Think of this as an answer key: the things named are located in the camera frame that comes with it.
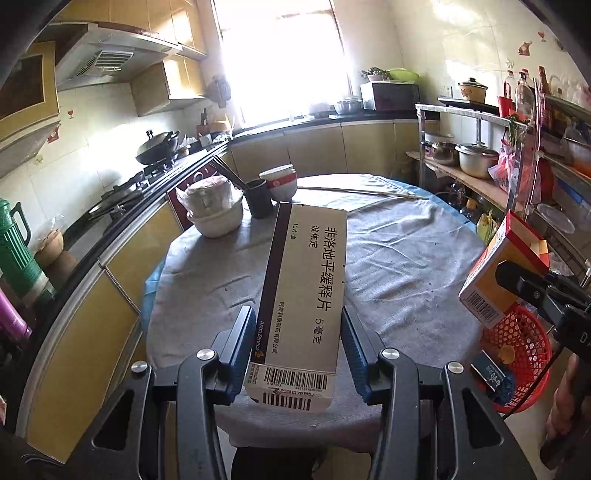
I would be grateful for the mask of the person's right hand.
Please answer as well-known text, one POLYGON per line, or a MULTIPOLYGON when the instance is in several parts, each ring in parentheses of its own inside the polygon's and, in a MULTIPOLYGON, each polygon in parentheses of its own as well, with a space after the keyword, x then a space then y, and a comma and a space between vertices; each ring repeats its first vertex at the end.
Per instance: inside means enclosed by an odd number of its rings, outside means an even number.
POLYGON ((575 397, 573 395, 573 379, 578 371, 579 357, 572 354, 559 386, 554 392, 553 403, 546 420, 546 439, 566 435, 572 426, 575 413, 575 397))

